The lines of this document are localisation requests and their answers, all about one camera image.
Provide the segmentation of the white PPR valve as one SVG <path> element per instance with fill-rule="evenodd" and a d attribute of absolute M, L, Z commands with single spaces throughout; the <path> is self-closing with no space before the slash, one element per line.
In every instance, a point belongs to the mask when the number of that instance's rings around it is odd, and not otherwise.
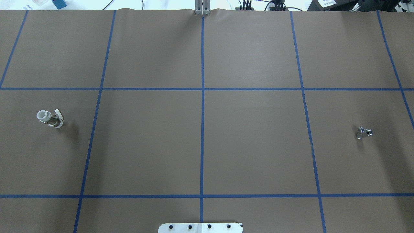
<path fill-rule="evenodd" d="M 61 128 L 63 126 L 64 117 L 59 109 L 55 109 L 54 113 L 40 110 L 36 114 L 37 119 L 43 124 L 53 128 Z"/>

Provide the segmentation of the chrome elbow pipe fitting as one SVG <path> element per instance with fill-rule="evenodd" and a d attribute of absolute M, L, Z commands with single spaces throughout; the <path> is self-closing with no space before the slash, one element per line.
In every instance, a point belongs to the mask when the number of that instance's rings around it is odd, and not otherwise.
<path fill-rule="evenodd" d="M 357 130 L 358 130 L 358 132 L 356 133 L 356 138 L 358 140 L 361 140 L 361 139 L 363 139 L 365 137 L 368 137 L 368 136 L 372 136 L 374 134 L 371 129 L 366 129 L 362 126 L 358 127 Z"/>

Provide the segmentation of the brown table mat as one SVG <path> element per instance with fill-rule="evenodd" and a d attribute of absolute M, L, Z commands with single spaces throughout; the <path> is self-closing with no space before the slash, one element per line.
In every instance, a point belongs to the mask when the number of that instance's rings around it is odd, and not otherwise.
<path fill-rule="evenodd" d="M 412 233 L 413 13 L 2 10 L 1 232 L 199 222 Z"/>

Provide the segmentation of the teal box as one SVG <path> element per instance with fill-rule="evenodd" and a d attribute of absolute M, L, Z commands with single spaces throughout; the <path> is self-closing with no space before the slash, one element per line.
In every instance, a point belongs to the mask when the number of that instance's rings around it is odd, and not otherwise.
<path fill-rule="evenodd" d="M 57 9 L 63 9 L 68 6 L 65 0 L 52 0 L 52 3 Z"/>

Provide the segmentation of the aluminium frame post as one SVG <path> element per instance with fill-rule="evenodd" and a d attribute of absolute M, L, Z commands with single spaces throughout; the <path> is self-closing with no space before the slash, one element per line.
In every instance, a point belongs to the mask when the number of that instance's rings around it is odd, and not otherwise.
<path fill-rule="evenodd" d="M 195 0 L 195 15 L 210 15 L 210 0 Z"/>

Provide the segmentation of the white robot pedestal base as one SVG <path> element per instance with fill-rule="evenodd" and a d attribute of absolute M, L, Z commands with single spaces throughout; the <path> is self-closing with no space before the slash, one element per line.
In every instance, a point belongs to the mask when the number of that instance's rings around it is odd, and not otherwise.
<path fill-rule="evenodd" d="M 242 223 L 169 223 L 161 224 L 158 233 L 243 233 Z"/>

